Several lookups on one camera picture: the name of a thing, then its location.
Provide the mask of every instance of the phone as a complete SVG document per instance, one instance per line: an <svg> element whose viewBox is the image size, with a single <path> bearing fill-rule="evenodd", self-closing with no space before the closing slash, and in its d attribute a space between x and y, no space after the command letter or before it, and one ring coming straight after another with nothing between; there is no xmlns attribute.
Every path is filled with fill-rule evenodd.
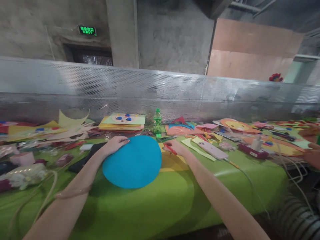
<svg viewBox="0 0 320 240"><path fill-rule="evenodd" d="M210 153L210 155L214 156L216 159L222 160L224 158L228 157L228 154L225 152L221 151L219 148L213 146L209 142L199 142L198 145L205 150L206 152Z"/></svg>
<svg viewBox="0 0 320 240"><path fill-rule="evenodd" d="M234 141L234 142L239 142L241 140L241 138L233 137L233 136L229 135L228 133L215 132L215 134L221 135L221 136L223 136L231 141Z"/></svg>

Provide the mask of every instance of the blue paper circle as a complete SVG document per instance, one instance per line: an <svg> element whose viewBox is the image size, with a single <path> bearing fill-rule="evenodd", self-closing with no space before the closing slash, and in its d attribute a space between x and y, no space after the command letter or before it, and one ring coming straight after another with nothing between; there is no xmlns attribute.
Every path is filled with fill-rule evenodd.
<svg viewBox="0 0 320 240"><path fill-rule="evenodd" d="M149 136L135 136L102 164L104 176L122 188L141 188L151 183L161 167L161 149Z"/></svg>

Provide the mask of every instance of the wooden panel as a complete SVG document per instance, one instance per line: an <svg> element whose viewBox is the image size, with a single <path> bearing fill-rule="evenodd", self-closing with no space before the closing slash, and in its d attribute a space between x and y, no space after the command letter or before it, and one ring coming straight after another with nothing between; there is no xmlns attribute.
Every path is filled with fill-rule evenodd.
<svg viewBox="0 0 320 240"><path fill-rule="evenodd" d="M304 34L229 19L217 20L208 75L268 81L284 78Z"/></svg>
<svg viewBox="0 0 320 240"><path fill-rule="evenodd" d="M292 61L293 58L279 56L212 50L208 76L268 81L274 73L285 76Z"/></svg>
<svg viewBox="0 0 320 240"><path fill-rule="evenodd" d="M294 42L300 41L300 36L293 33L288 29L219 18L212 49L283 56L293 36L298 38ZM296 54L298 48L296 52L292 48L290 53Z"/></svg>

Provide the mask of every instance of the perforated metal panel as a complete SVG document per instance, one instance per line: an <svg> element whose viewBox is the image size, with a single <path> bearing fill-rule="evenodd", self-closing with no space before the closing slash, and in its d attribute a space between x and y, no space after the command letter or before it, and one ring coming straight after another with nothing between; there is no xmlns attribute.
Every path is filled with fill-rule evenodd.
<svg viewBox="0 0 320 240"><path fill-rule="evenodd" d="M146 114L164 122L230 117L241 121L301 119L320 109L316 86L208 77L68 62L0 58L4 120L48 122L58 110L100 121L112 112Z"/></svg>

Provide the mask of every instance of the pink phone case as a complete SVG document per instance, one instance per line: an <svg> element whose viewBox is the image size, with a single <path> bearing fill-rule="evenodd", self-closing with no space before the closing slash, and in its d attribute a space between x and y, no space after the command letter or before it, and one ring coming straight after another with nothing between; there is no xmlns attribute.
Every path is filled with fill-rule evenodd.
<svg viewBox="0 0 320 240"><path fill-rule="evenodd" d="M214 156L216 159L222 160L222 159L228 157L228 154L226 154L225 152L221 151L219 148L213 146L209 142L199 142L198 145L203 150L208 152L210 155Z"/></svg>

